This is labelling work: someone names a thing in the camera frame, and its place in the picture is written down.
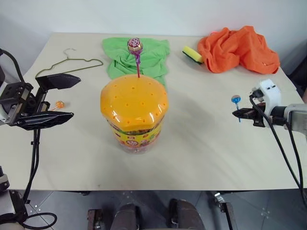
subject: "orange lid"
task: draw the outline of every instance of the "orange lid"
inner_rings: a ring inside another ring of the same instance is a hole
[[[137,74],[109,82],[100,94],[103,116],[122,131],[153,128],[168,109],[167,93],[157,80]]]

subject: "black cable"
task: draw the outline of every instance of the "black cable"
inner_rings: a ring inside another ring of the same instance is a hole
[[[18,65],[18,62],[17,60],[14,58],[14,56],[12,54],[10,54],[8,51],[4,50],[4,49],[0,49],[0,55],[1,54],[5,54],[7,55],[14,63],[15,65],[15,69],[17,71],[17,74],[18,74],[18,77],[20,79],[21,82],[24,82],[24,78],[23,78],[23,75],[21,74],[21,71],[20,71],[20,68],[19,68],[19,65]]]
[[[282,152],[284,161],[286,162],[286,164],[287,164],[287,166],[288,166],[288,169],[289,169],[289,171],[290,171],[290,173],[291,173],[293,179],[295,180],[295,183],[296,183],[297,187],[299,188],[299,190],[300,190],[300,192],[301,192],[302,199],[303,199],[303,203],[304,203],[304,205],[305,205],[306,208],[307,208],[307,203],[306,203],[305,194],[304,194],[304,188],[301,186],[301,184],[300,184],[300,182],[298,181],[298,179],[297,179],[295,173],[293,172],[293,169],[292,169],[292,167],[291,167],[291,165],[290,165],[290,163],[289,163],[289,160],[288,160],[288,158],[287,158],[287,156],[286,156],[286,154],[285,154],[285,152],[284,152],[283,146],[282,146],[282,144],[281,144],[281,142],[280,142],[280,140],[279,140],[279,138],[278,138],[278,136],[277,136],[277,134],[276,134],[275,128],[274,128],[272,122],[270,121],[270,118],[259,108],[259,106],[257,106],[257,105],[255,104],[255,102],[253,101],[253,98],[254,98],[254,96],[253,96],[253,95],[250,95],[250,96],[249,96],[249,101],[251,102],[251,104],[253,105],[253,107],[254,107],[254,108],[265,118],[265,120],[268,122],[268,124],[269,124],[269,126],[270,126],[270,128],[271,128],[271,131],[272,131],[272,133],[273,133],[273,135],[274,135],[274,137],[275,137],[275,139],[276,139],[276,142],[277,142],[277,144],[278,144],[278,146],[279,146],[279,148],[280,148],[280,151]],[[298,159],[297,159],[297,164],[299,165],[298,167],[299,167],[299,169],[300,169],[300,168],[301,168],[301,164],[300,164],[300,160],[298,160]]]
[[[51,212],[43,212],[43,213],[36,213],[36,214],[33,214],[33,215],[30,215],[28,216],[27,219],[30,219],[32,217],[39,217],[39,216],[53,216],[54,220],[51,224],[48,224],[46,226],[43,226],[43,227],[33,227],[33,226],[29,226],[29,225],[26,225],[24,223],[20,223],[21,226],[23,226],[24,228],[26,229],[31,229],[31,230],[43,230],[43,229],[47,229],[47,228],[50,228],[52,227],[58,220],[58,217],[56,214],[54,213],[51,213]]]
[[[24,192],[23,200],[24,200],[25,203],[28,200],[28,196],[29,196],[29,193],[30,193],[30,190],[31,190],[32,181],[34,179],[34,176],[36,174],[38,164],[39,164],[39,139],[40,139],[40,129],[37,129],[36,131],[34,130],[34,138],[33,138],[32,144],[33,144],[33,151],[35,152],[35,160],[32,156],[32,162],[35,161],[35,164],[34,164],[33,171],[30,175],[28,185],[27,185],[25,192]]]
[[[35,129],[33,132],[34,132],[33,142],[36,142],[37,130]],[[30,178],[31,178],[31,175],[32,175],[33,170],[34,170],[34,166],[35,166],[35,154],[36,154],[36,148],[33,148],[33,150],[32,150],[32,162],[31,162]]]
[[[294,153],[295,153],[295,157],[296,157],[299,179],[300,179],[299,183],[301,185],[301,187],[300,187],[301,196],[303,198],[304,205],[307,207],[306,194],[304,192],[304,178],[303,178],[303,170],[302,170],[301,160],[300,160],[300,157],[299,157],[299,154],[298,154],[298,151],[297,151],[297,148],[296,148],[296,144],[295,144],[295,141],[294,141],[294,137],[293,137],[293,133],[292,133],[292,127],[288,122],[286,122],[285,124],[287,126],[287,129],[288,129],[288,132],[289,132],[289,135],[290,135],[290,139],[291,139],[291,143],[292,143],[292,146],[293,146],[293,150],[294,150]]]

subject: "table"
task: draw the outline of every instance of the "table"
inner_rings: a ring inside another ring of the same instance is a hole
[[[113,138],[100,113],[100,91],[110,81],[106,69],[110,59],[102,50],[108,37],[126,34],[54,33],[25,74],[37,89],[34,77],[65,58],[98,58],[101,67],[73,73],[82,82],[66,90],[51,90],[46,100],[62,100],[63,111],[74,112],[67,123],[41,131],[40,165],[32,188],[43,190],[258,190],[296,188],[280,150],[268,128],[241,123],[232,115],[234,94],[240,107],[251,107],[248,96],[260,80],[271,78],[282,91],[283,105],[302,103],[294,85],[281,68],[274,75],[260,75],[242,67],[212,74],[181,53],[183,46],[195,48],[200,37],[149,36],[169,40],[166,76],[169,111],[156,145],[143,155],[125,153]],[[45,74],[85,67],[68,62]],[[297,173],[295,156],[283,127],[277,127],[289,161]],[[1,165],[11,189],[24,189],[29,177],[33,133],[1,126]],[[302,167],[307,169],[306,139],[294,133]]]

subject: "sponge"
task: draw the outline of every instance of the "sponge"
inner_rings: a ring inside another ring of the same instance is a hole
[[[199,53],[197,53],[194,49],[188,46],[185,46],[183,48],[182,53],[187,55],[189,58],[191,58],[193,61],[197,62],[198,64],[203,63],[202,56]]]

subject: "floor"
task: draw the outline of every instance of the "floor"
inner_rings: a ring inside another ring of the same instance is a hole
[[[298,190],[236,192],[223,197],[233,205],[239,230],[305,230],[307,227],[306,210]],[[132,202],[141,208],[144,229],[165,228],[171,198],[185,199],[195,205],[206,230],[229,229],[225,214],[212,204],[211,196],[205,191],[101,191],[89,195],[31,191],[27,210],[29,215],[55,213],[58,221],[52,230],[86,230],[87,210],[102,208],[109,229],[119,207]],[[51,222],[51,217],[35,217],[27,224],[40,227]]]

